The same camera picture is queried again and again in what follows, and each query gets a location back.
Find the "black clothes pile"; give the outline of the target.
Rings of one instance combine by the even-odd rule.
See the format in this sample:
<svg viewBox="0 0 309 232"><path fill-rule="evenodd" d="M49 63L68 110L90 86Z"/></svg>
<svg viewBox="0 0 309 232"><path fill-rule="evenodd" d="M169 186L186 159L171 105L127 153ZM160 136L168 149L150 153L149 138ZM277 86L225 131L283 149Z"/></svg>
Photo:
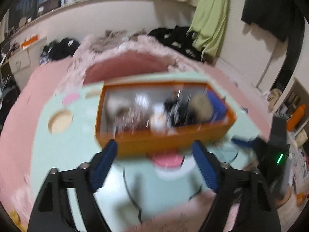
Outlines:
<svg viewBox="0 0 309 232"><path fill-rule="evenodd" d="M196 32L188 32L189 27L176 25L173 29L157 28L148 33L148 36L155 37L159 43L176 50L187 58L195 61L205 61L202 52L193 47Z"/></svg>
<svg viewBox="0 0 309 232"><path fill-rule="evenodd" d="M71 38L64 38L60 42L54 40L45 45L40 55L40 65L51 61L59 61L66 57L72 57L78 49L80 43Z"/></svg>

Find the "dark red pillow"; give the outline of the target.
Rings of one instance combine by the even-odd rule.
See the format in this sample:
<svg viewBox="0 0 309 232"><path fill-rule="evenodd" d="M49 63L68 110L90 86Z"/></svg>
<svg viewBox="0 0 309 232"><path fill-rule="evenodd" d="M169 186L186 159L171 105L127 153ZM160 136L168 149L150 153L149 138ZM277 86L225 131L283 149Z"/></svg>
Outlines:
<svg viewBox="0 0 309 232"><path fill-rule="evenodd" d="M165 72L175 64L169 57L149 53L127 51L115 57L96 62L86 69L83 85L113 78L147 73Z"/></svg>

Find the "black clothes pile left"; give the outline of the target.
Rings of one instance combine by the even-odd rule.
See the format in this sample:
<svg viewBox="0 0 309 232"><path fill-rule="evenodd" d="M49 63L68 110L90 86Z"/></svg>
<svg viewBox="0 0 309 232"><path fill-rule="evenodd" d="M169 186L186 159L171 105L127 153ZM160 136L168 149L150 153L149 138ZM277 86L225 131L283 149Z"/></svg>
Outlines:
<svg viewBox="0 0 309 232"><path fill-rule="evenodd" d="M54 40L45 45L40 55L40 65L51 61L59 61L66 57L72 57L78 49L80 43L71 38L64 38L60 42Z"/></svg>

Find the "blue small box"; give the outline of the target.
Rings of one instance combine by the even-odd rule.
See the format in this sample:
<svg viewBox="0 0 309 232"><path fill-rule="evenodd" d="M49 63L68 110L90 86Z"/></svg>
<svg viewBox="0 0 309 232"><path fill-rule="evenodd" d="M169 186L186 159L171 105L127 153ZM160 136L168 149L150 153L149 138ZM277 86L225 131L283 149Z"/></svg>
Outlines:
<svg viewBox="0 0 309 232"><path fill-rule="evenodd" d="M211 120L214 122L223 120L227 113L227 107L225 106L225 103L212 90L208 90L206 95L213 107L213 115Z"/></svg>

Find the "orange tray on desk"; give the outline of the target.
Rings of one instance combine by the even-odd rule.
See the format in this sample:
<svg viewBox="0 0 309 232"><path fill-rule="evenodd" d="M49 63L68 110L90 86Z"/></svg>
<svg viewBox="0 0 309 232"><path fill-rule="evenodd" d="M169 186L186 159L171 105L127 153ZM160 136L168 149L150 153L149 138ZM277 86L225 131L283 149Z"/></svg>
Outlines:
<svg viewBox="0 0 309 232"><path fill-rule="evenodd" d="M25 41L23 41L23 42L21 43L21 45L20 45L21 48L22 48L22 49L23 49L23 48L26 48L27 46L29 46L29 45L35 43L35 42L38 40L38 38L39 38L38 35L33 35L33 36L27 38Z"/></svg>

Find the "orange bottle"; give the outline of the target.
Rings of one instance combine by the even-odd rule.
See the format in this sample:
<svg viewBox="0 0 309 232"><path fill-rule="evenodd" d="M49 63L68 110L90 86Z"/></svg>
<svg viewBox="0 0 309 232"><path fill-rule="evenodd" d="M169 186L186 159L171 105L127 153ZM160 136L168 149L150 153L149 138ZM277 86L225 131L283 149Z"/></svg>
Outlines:
<svg viewBox="0 0 309 232"><path fill-rule="evenodd" d="M292 132L306 112L306 105L300 105L286 123L286 130Z"/></svg>

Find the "black clothes pile right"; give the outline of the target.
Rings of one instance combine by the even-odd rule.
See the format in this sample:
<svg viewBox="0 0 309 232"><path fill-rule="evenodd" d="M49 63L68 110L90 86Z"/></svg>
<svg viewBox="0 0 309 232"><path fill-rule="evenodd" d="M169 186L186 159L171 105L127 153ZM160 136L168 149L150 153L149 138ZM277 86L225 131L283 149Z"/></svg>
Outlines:
<svg viewBox="0 0 309 232"><path fill-rule="evenodd" d="M176 50L187 58L195 61L205 61L202 52L193 47L196 32L188 32L189 27L176 25L173 29L157 28L148 33L148 36L155 37L159 43Z"/></svg>

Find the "green hanging cloth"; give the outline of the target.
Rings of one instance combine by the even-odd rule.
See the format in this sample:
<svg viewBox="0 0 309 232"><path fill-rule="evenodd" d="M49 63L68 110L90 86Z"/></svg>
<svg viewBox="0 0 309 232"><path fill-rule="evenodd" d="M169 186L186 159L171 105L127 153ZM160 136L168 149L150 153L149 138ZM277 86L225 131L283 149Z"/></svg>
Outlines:
<svg viewBox="0 0 309 232"><path fill-rule="evenodd" d="M227 23L229 0L199 0L188 34L192 47L205 56L215 57Z"/></svg>

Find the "pink floral quilt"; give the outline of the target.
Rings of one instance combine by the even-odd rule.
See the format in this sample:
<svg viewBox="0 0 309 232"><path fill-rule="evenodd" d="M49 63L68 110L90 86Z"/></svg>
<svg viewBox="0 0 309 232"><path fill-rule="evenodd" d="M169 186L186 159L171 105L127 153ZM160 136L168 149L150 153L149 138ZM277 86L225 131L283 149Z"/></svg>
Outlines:
<svg viewBox="0 0 309 232"><path fill-rule="evenodd" d="M169 72L197 72L203 74L202 63L194 61L181 53L164 46L152 36L141 35L136 40L125 40L108 46L102 52L95 51L92 44L98 43L98 38L94 35L86 36L76 52L67 69L66 74L59 82L54 91L54 95L72 92L82 86L85 79L86 69L96 62L104 61L109 58L117 57L128 51L151 54L160 58L167 58L171 61L168 65Z"/></svg>

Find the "mint green lap table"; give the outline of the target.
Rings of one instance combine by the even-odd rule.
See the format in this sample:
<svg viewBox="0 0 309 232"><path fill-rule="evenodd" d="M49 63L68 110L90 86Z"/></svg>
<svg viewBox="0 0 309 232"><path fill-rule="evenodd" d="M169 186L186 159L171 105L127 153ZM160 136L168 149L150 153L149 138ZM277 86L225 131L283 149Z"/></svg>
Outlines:
<svg viewBox="0 0 309 232"><path fill-rule="evenodd" d="M96 83L52 97L43 108L31 161L31 187L52 209L56 195L88 231L81 201L94 205L111 231L145 226L162 216L190 217L200 192L214 194L216 172L198 167L203 154L236 169L251 153L231 139L260 131L214 80L195 72L152 73Z"/></svg>

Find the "brown fur pompom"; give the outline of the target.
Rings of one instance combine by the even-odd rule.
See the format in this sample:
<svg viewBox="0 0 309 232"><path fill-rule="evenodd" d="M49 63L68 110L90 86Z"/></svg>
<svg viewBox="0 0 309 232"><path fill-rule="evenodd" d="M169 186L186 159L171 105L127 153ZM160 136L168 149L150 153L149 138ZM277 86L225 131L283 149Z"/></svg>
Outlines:
<svg viewBox="0 0 309 232"><path fill-rule="evenodd" d="M214 113L210 100L204 94L194 95L190 99L189 108L194 112L198 122L208 122Z"/></svg>

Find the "orange cardboard box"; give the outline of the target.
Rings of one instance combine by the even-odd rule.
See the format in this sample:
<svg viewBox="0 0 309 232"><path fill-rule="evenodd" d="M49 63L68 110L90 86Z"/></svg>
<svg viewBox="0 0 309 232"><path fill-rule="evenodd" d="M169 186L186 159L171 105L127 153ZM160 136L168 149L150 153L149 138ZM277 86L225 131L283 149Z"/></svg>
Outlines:
<svg viewBox="0 0 309 232"><path fill-rule="evenodd" d="M103 86L95 124L95 137L105 147L110 140L117 143L119 157L143 156L187 148L192 142L218 141L234 125L236 113L227 107L226 117L214 122L198 122L189 108L190 99L208 90L219 94L202 81L149 81L108 83ZM105 102L109 96L132 101L127 112L109 121Z"/></svg>

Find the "white fur pompom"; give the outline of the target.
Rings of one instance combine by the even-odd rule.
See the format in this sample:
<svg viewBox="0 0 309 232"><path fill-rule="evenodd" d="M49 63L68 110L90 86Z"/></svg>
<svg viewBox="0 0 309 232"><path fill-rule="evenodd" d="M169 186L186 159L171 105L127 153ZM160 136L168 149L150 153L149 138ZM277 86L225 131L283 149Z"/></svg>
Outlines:
<svg viewBox="0 0 309 232"><path fill-rule="evenodd" d="M105 102L105 115L109 121L113 121L115 117L127 112L132 106L132 101L119 96L109 96Z"/></svg>

